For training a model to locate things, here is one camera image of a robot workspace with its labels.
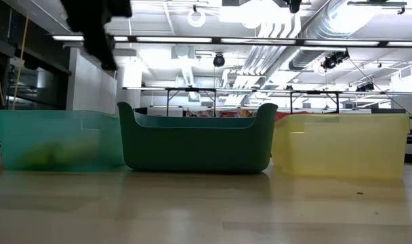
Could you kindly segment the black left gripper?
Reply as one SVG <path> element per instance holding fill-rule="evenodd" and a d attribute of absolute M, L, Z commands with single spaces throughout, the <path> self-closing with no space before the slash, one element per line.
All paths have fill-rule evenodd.
<path fill-rule="evenodd" d="M 115 36 L 104 26 L 113 17 L 132 17 L 130 0 L 60 0 L 66 22 L 74 33 L 82 33 L 86 51 L 97 58 L 104 70 L 117 70 L 113 56 Z"/>

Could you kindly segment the yellow candy pack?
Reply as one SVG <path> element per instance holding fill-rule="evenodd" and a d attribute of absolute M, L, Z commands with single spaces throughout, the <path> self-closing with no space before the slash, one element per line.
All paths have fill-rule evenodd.
<path fill-rule="evenodd" d="M 40 145 L 24 152 L 18 161 L 25 170 L 50 170 L 62 165 L 57 156 L 58 150 L 58 144 Z"/>
<path fill-rule="evenodd" d="M 97 140 L 69 142 L 60 149 L 60 160 L 66 165 L 85 165 L 97 157 L 98 146 Z"/>

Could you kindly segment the yellow translucent bin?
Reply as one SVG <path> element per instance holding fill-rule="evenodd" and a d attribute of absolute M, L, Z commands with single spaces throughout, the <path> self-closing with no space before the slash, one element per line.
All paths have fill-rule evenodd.
<path fill-rule="evenodd" d="M 293 114 L 274 124 L 272 162 L 294 176 L 399 180 L 406 114 Z"/>

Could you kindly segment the black spotlight cluster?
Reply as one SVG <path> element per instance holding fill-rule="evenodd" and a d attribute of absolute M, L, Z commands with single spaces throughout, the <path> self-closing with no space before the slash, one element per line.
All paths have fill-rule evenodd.
<path fill-rule="evenodd" d="M 350 57 L 348 50 L 342 52 L 334 52 L 330 56 L 326 56 L 321 63 L 321 67 L 325 70 L 334 69 L 337 65 L 341 64 L 344 60 Z"/>

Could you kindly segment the light green translucent bin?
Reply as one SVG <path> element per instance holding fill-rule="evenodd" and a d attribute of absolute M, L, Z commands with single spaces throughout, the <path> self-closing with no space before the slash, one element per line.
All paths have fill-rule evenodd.
<path fill-rule="evenodd" d="M 85 165 L 66 165 L 50 170 L 22 169 L 18 159 L 31 148 L 58 144 L 60 149 L 78 140 L 97 140 L 97 157 Z M 124 164 L 119 118 L 87 110 L 1 110 L 1 163 L 18 171 L 106 171 Z"/>

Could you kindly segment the dark teal plastic bin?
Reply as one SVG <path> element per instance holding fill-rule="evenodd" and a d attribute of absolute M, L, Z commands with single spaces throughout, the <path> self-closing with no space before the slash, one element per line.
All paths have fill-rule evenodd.
<path fill-rule="evenodd" d="M 133 170 L 257 174 L 269 164 L 275 104 L 253 117 L 158 117 L 117 106 L 124 161 Z"/>

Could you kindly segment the silver air duct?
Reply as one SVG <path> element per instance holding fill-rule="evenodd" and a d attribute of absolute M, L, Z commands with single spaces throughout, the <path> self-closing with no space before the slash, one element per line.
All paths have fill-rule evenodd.
<path fill-rule="evenodd" d="M 330 0 L 314 20 L 302 31 L 303 39 L 347 39 L 353 33 L 366 25 L 376 13 L 370 6 L 348 5 L 349 1 Z M 289 69 L 303 70 L 323 54 L 323 51 L 289 49 L 292 60 L 288 62 Z"/>

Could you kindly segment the ceiling strip light rail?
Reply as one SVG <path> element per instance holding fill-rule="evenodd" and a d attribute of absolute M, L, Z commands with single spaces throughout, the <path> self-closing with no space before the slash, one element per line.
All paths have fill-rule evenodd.
<path fill-rule="evenodd" d="M 117 43 L 166 43 L 202 45 L 267 45 L 294 47 L 412 48 L 411 40 L 292 39 L 259 37 L 188 37 L 116 35 Z"/>

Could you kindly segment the black folding table frame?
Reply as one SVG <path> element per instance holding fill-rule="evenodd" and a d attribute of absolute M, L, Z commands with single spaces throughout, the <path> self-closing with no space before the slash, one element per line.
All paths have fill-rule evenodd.
<path fill-rule="evenodd" d="M 294 100 L 297 99 L 297 97 L 293 96 L 294 94 L 306 94 L 306 95 L 321 95 L 325 94 L 326 96 L 329 96 L 330 94 L 334 94 L 335 98 L 331 98 L 333 102 L 336 104 L 336 109 L 334 113 L 339 113 L 339 95 L 343 93 L 342 91 L 321 91 L 321 90 L 295 90 L 295 91 L 290 91 L 289 92 L 289 97 L 290 97 L 290 111 L 291 114 L 293 114 L 293 102 Z"/>
<path fill-rule="evenodd" d="M 164 90 L 167 92 L 167 103 L 166 103 L 166 117 L 169 116 L 169 102 L 172 98 L 169 97 L 171 91 L 185 91 L 185 92 L 204 92 L 209 98 L 213 101 L 213 117 L 216 117 L 216 98 L 217 98 L 217 89 L 216 88 L 204 88 L 204 87 L 165 87 Z M 212 98 L 209 95 L 209 92 L 214 93 Z"/>

